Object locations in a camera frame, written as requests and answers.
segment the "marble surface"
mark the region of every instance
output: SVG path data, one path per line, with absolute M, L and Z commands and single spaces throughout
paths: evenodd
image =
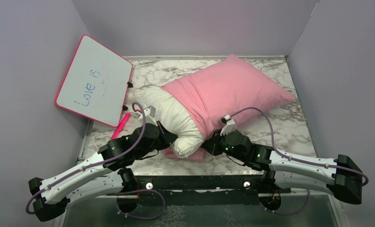
M 125 104 L 129 107 L 129 111 L 132 111 L 131 104 L 136 101 L 134 94 L 137 90 L 164 85 L 219 61 L 206 59 L 132 61 L 134 88 L 128 89 Z M 246 59 L 246 61 L 268 75 L 296 98 L 296 102 L 292 104 L 276 107 L 267 112 L 274 127 L 277 147 L 293 154 L 315 157 L 302 108 L 297 100 L 296 90 L 285 59 Z M 137 119 L 131 117 L 119 137 L 132 133 L 135 128 L 140 126 Z M 271 145 L 270 128 L 262 116 L 247 122 L 238 130 L 255 143 Z M 107 143 L 113 132 L 113 128 L 94 122 L 85 156 L 89 157 L 98 151 L 101 146 Z M 207 156 L 204 162 L 197 163 L 189 160 L 168 159 L 159 153 L 155 157 L 136 161 L 130 167 L 135 175 L 247 175 L 258 173 L 258 171 L 233 163 L 225 155 Z

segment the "lavender wall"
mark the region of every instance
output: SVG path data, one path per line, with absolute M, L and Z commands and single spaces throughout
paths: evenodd
M 321 157 L 348 154 L 369 176 L 351 227 L 375 227 L 375 0 L 321 0 L 288 58 Z
M 50 226 L 24 212 L 27 182 L 75 165 L 85 120 L 54 96 L 87 30 L 70 0 L 0 0 L 0 226 Z
M 72 0 L 123 56 L 287 55 L 319 0 Z

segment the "pillowcase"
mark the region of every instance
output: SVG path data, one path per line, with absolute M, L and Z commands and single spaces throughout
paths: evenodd
M 157 94 L 152 90 L 136 95 L 144 105 L 154 106 L 156 118 L 167 130 L 178 135 L 171 146 L 173 152 L 168 150 L 164 154 L 170 158 L 185 158 L 195 152 L 195 161 L 203 160 L 205 151 L 199 148 L 204 140 L 223 127 L 221 117 L 249 106 L 268 111 L 295 101 L 292 94 L 234 54 L 167 83 L 161 89 L 169 96 L 158 90 Z M 247 110 L 233 119 L 239 126 L 259 114 Z

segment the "purple cable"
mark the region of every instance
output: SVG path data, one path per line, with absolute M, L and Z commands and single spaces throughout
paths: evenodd
M 165 211 L 165 208 L 166 208 L 166 205 L 165 205 L 165 199 L 164 197 L 161 195 L 161 193 L 159 193 L 158 191 L 156 190 L 151 190 L 151 189 L 140 189 L 140 190 L 136 190 L 136 191 L 131 191 L 131 192 L 120 192 L 120 193 L 117 193 L 116 195 L 127 195 L 127 194 L 131 194 L 131 193 L 136 193 L 136 192 L 153 192 L 157 195 L 159 195 L 161 197 L 161 200 L 162 200 L 162 209 L 161 209 L 161 212 L 158 213 L 157 215 L 153 216 L 153 217 L 140 217 L 140 216 L 136 216 L 136 215 L 133 215 L 133 214 L 128 214 L 128 213 L 123 213 L 121 211 L 121 209 L 119 208 L 118 206 L 118 203 L 116 204 L 116 208 L 118 209 L 118 214 L 121 213 L 121 214 L 124 214 L 126 217 L 133 217 L 133 218 L 137 218 L 137 219 L 141 219 L 141 220 L 153 220 L 153 219 L 156 219 L 158 218 L 159 216 L 161 216 L 164 211 Z
M 284 213 L 284 212 L 279 212 L 276 210 L 273 212 L 272 210 L 267 209 L 263 204 L 260 203 L 262 207 L 266 208 L 266 211 L 273 213 L 273 214 L 283 215 L 283 216 L 290 216 L 290 215 L 296 215 L 296 214 L 302 213 L 309 206 L 309 204 L 310 204 L 310 190 L 307 190 L 307 200 L 304 206 L 300 208 L 299 210 L 294 211 L 292 213 Z
M 141 131 L 139 137 L 137 138 L 136 142 L 135 142 L 135 143 L 134 143 L 134 144 L 133 144 L 128 150 L 126 150 L 126 151 L 123 152 L 122 154 L 120 154 L 120 155 L 118 155 L 118 156 L 115 156 L 115 157 L 112 157 L 112 158 L 110 158 L 110 159 L 107 159 L 107 160 L 104 160 L 104 161 L 101 161 L 101 162 L 92 163 L 92 164 L 89 164 L 89 165 L 87 165 L 87 166 L 82 166 L 82 167 L 81 167 L 82 170 L 77 169 L 77 170 L 75 170 L 75 171 L 73 171 L 73 172 L 71 172 L 71 173 L 69 173 L 69 174 L 63 176 L 62 178 L 58 179 L 57 181 L 53 182 L 52 184 L 47 185 L 47 188 L 48 188 L 48 189 L 51 189 L 51 187 L 57 185 L 58 183 L 62 182 L 63 180 L 67 179 L 67 178 L 70 177 L 70 176 L 75 175 L 75 174 L 78 173 L 78 172 L 84 171 L 84 170 L 86 170 L 87 168 L 91 168 L 91 167 L 94 167 L 94 166 L 99 166 L 99 165 L 103 165 L 103 164 L 106 164 L 106 163 L 113 162 L 113 161 L 119 159 L 120 157 L 126 155 L 126 154 L 129 153 L 130 151 L 132 151 L 132 150 L 137 146 L 137 144 L 139 144 L 140 140 L 141 140 L 142 137 L 143 137 L 144 130 L 146 129 L 146 117 L 145 117 L 146 115 L 144 114 L 143 107 L 142 107 L 142 105 L 140 105 L 139 103 L 134 102 L 134 103 L 132 103 L 132 108 L 133 108 L 134 111 L 136 111 L 136 109 L 134 108 L 134 105 L 137 105 L 137 106 L 139 107 L 139 109 L 142 111 L 142 115 L 143 115 L 143 126 L 142 126 L 142 131 Z M 34 212 L 31 212 L 31 211 L 30 211 L 30 204 L 31 204 L 31 202 L 33 202 L 33 200 L 34 200 L 38 195 L 40 195 L 41 193 L 43 193 L 43 192 L 45 192 L 45 191 L 46 191 L 45 188 L 39 190 L 39 191 L 38 191 L 36 194 L 34 194 L 34 195 L 31 197 L 31 199 L 27 202 L 27 205 L 26 205 L 26 213 L 27 213 L 27 214 L 35 214 Z
M 274 142 L 274 129 L 273 129 L 273 125 L 271 124 L 270 119 L 266 116 L 266 114 L 263 111 L 261 111 L 260 109 L 258 109 L 256 107 L 246 107 L 246 108 L 241 109 L 240 111 L 238 111 L 236 113 L 231 114 L 230 116 L 233 117 L 233 116 L 239 114 L 240 112 L 243 112 L 243 111 L 249 110 L 249 109 L 254 109 L 254 110 L 259 111 L 266 118 L 266 120 L 268 122 L 268 125 L 270 126 L 270 130 L 271 130 L 271 144 L 272 144 L 272 147 L 274 148 L 274 150 L 279 155 L 281 155 L 284 158 L 288 158 L 289 159 L 290 156 L 283 154 L 281 151 L 279 151 L 277 149 L 277 147 L 275 145 L 275 142 Z M 295 158 L 295 157 L 291 158 L 291 160 L 294 160 L 294 161 L 297 161 L 297 162 L 301 162 L 301 163 L 305 163 L 305 164 L 309 164 L 309 165 L 312 165 L 312 166 L 322 166 L 322 167 L 325 167 L 325 164 L 320 164 L 320 163 L 316 163 L 316 162 L 309 162 L 309 161 L 301 160 L 301 159 L 298 159 L 298 158 Z M 369 178 L 366 176 L 366 174 L 364 174 L 364 173 L 362 173 L 360 171 L 353 170 L 353 169 L 350 169 L 350 168 L 346 168 L 346 167 L 343 167 L 343 166 L 337 166 L 337 165 L 328 165 L 328 167 L 332 167 L 332 168 L 336 168 L 336 169 L 342 169 L 342 170 L 346 170 L 346 171 L 353 172 L 355 174 L 361 175 L 362 177 L 365 178 L 365 182 L 362 184 L 362 186 L 365 186 L 366 184 L 369 183 Z
M 274 149 L 274 150 L 275 150 L 280 156 L 289 159 L 290 156 L 283 154 L 281 151 L 279 151 L 279 150 L 277 149 L 277 147 L 276 147 L 276 145 L 275 145 L 275 141 L 274 141 L 274 129 L 273 129 L 273 125 L 271 124 L 270 119 L 266 116 L 266 114 L 265 114 L 262 110 L 260 110 L 260 109 L 258 109 L 258 108 L 256 108 L 256 107 L 246 107 L 246 108 L 243 108 L 243 109 L 241 109 L 241 110 L 239 110 L 239 111 L 237 111 L 237 112 L 231 114 L 230 117 L 234 117 L 234 116 L 236 116 L 237 114 L 239 114 L 239 113 L 241 113 L 241 112 L 243 112 L 243 111 L 245 111 L 245 110 L 249 110 L 249 109 L 253 109 L 253 110 L 257 110 L 257 111 L 259 111 L 259 112 L 261 113 L 261 115 L 263 115 L 263 116 L 266 118 L 266 120 L 267 120 L 267 122 L 268 122 L 268 125 L 270 126 L 270 130 L 271 130 L 271 144 L 272 144 L 273 149 Z M 313 166 L 322 166 L 322 167 L 325 167 L 325 165 L 320 164 L 320 163 L 309 162 L 309 161 L 301 160 L 301 159 L 294 158 L 294 157 L 292 157 L 291 160 L 294 160 L 294 161 L 297 161 L 297 162 L 301 162 L 301 163 L 305 163 L 305 164 L 309 164 L 309 165 L 313 165 Z M 342 169 L 342 170 L 346 170 L 346 171 L 353 172 L 353 173 L 355 173 L 355 174 L 361 175 L 362 177 L 365 178 L 365 182 L 362 184 L 363 186 L 365 186 L 366 184 L 369 183 L 369 178 L 366 176 L 366 174 L 364 174 L 364 173 L 362 173 L 362 172 L 360 172 L 360 171 L 353 170 L 353 169 L 349 169 L 349 168 L 342 167 L 342 166 L 337 166 L 337 165 L 329 165 L 328 167 L 337 168 L 337 169 Z M 306 201 L 305 205 L 304 205 L 301 209 L 299 209 L 298 211 L 292 212 L 292 213 L 283 213 L 283 212 L 277 212 L 277 211 L 274 211 L 274 214 L 284 215 L 284 216 L 289 216 L 289 215 L 299 214 L 299 213 L 301 213 L 302 211 L 304 211 L 304 210 L 307 208 L 307 206 L 309 205 L 309 203 L 310 203 L 310 190 L 308 190 L 307 201 Z

